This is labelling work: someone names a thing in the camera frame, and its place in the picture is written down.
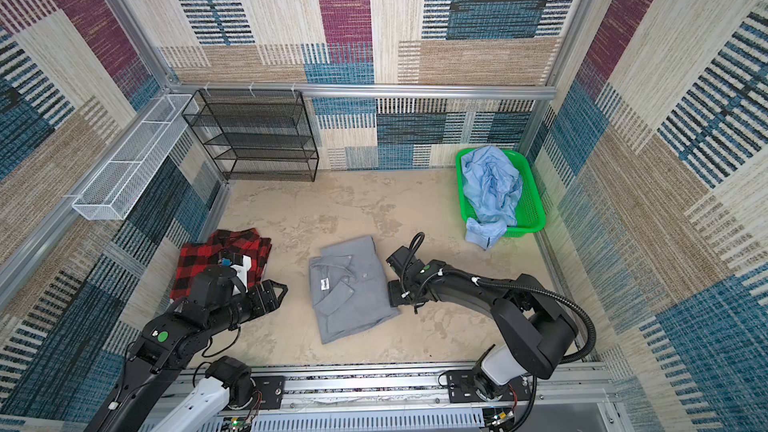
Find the grey long sleeve shirt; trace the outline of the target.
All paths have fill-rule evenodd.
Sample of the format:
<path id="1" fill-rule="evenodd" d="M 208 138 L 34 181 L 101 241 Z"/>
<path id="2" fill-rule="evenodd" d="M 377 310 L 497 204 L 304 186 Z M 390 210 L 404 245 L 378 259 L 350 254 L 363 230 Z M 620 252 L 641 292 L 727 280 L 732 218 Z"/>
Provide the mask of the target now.
<path id="1" fill-rule="evenodd" d="M 372 237 L 323 248 L 309 260 L 309 288 L 322 344 L 365 332 L 397 317 Z"/>

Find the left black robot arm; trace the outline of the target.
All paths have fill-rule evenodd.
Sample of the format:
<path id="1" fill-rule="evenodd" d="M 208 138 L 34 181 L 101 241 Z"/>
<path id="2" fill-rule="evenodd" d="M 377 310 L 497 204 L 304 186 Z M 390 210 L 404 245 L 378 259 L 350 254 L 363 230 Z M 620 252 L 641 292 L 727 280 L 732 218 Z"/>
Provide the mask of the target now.
<path id="1" fill-rule="evenodd" d="M 88 431 L 137 431 L 192 358 L 215 335 L 280 308 L 288 287 L 273 280 L 248 288 L 229 266 L 206 268 L 187 296 L 150 320 L 128 347 L 122 372 Z"/>

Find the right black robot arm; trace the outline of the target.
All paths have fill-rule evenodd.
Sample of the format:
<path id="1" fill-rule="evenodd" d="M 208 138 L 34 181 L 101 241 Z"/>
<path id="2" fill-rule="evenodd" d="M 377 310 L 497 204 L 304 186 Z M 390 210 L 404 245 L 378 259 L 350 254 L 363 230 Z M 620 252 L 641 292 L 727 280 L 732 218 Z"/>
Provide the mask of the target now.
<path id="1" fill-rule="evenodd" d="M 504 344 L 481 356 L 469 380 L 483 400 L 500 399 L 505 386 L 523 375 L 550 378 L 576 339 L 578 326 L 564 301 L 531 275 L 490 279 L 442 261 L 424 263 L 397 254 L 387 264 L 397 275 L 388 283 L 392 306 L 419 309 L 428 302 L 447 302 L 493 320 Z"/>

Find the red black plaid folded shirt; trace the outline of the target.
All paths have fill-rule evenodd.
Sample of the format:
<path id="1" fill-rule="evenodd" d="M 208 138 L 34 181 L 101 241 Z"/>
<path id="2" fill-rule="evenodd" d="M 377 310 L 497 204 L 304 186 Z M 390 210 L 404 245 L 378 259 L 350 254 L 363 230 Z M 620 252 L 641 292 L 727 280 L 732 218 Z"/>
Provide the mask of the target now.
<path id="1" fill-rule="evenodd" d="M 249 257 L 251 265 L 247 278 L 241 281 L 252 288 L 262 280 L 271 249 L 271 239 L 261 236 L 255 228 L 216 230 L 204 243 L 186 243 L 180 250 L 170 299 L 174 301 L 187 296 L 194 277 L 207 267 L 218 265 L 222 259 L 235 265 L 241 264 L 243 257 Z"/>

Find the light blue shirt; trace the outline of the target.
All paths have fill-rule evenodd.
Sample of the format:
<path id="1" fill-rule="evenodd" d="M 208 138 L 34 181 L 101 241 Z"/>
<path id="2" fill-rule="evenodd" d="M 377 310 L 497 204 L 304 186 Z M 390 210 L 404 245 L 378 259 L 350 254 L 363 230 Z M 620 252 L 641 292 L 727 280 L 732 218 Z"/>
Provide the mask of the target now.
<path id="1" fill-rule="evenodd" d="M 466 220 L 465 240 L 491 249 L 510 227 L 516 227 L 516 208 L 523 179 L 509 157 L 495 146 L 472 150 L 460 159 L 463 196 L 475 212 Z"/>

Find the green plastic basket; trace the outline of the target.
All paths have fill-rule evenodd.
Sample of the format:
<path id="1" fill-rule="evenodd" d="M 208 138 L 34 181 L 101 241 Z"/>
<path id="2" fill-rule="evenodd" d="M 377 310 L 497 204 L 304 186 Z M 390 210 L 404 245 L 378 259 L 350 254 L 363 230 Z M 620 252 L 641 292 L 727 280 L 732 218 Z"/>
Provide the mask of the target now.
<path id="1" fill-rule="evenodd" d="M 458 152 L 456 156 L 459 207 L 462 220 L 465 222 L 465 224 L 468 218 L 475 218 L 475 212 L 472 206 L 469 204 L 468 200 L 463 196 L 463 180 L 461 178 L 460 159 L 462 156 L 475 149 L 464 149 Z M 521 173 L 521 177 L 523 179 L 522 198 L 520 199 L 516 208 L 518 225 L 516 227 L 508 228 L 504 238 L 519 238 L 527 234 L 538 232 L 542 230 L 546 224 L 546 214 L 544 212 L 538 188 L 533 178 L 531 167 L 527 159 L 522 154 L 513 150 L 501 150 L 509 157 L 512 164 Z"/>

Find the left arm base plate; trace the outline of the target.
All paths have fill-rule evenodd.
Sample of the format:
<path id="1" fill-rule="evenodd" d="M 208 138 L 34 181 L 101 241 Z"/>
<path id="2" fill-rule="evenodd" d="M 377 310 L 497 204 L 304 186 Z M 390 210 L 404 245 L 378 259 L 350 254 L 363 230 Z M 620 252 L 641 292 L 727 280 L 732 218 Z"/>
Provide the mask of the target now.
<path id="1" fill-rule="evenodd" d="M 279 410 L 285 389 L 285 376 L 252 375 L 253 395 L 247 406 L 249 412 Z"/>

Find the aluminium front rail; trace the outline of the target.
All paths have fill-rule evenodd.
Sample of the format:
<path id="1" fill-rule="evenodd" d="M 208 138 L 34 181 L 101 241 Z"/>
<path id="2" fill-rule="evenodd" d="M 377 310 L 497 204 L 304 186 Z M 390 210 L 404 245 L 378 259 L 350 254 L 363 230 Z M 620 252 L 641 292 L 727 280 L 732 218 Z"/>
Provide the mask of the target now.
<path id="1" fill-rule="evenodd" d="M 469 361 L 254 367 L 257 377 L 283 379 L 278 413 L 363 411 L 377 408 L 448 409 L 448 372 Z M 617 402 L 619 393 L 600 362 L 559 366 L 537 386 L 536 405 Z"/>

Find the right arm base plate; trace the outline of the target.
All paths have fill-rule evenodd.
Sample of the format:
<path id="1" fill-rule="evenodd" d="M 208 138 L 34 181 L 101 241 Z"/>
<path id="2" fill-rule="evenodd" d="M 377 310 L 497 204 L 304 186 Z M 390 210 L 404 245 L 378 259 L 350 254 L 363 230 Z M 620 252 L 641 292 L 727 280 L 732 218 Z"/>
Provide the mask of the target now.
<path id="1" fill-rule="evenodd" d="M 532 381 L 528 377 L 517 377 L 503 386 L 488 382 L 480 384 L 476 374 L 469 369 L 448 370 L 438 376 L 438 384 L 443 387 L 452 404 L 471 402 L 526 402 L 531 397 Z"/>

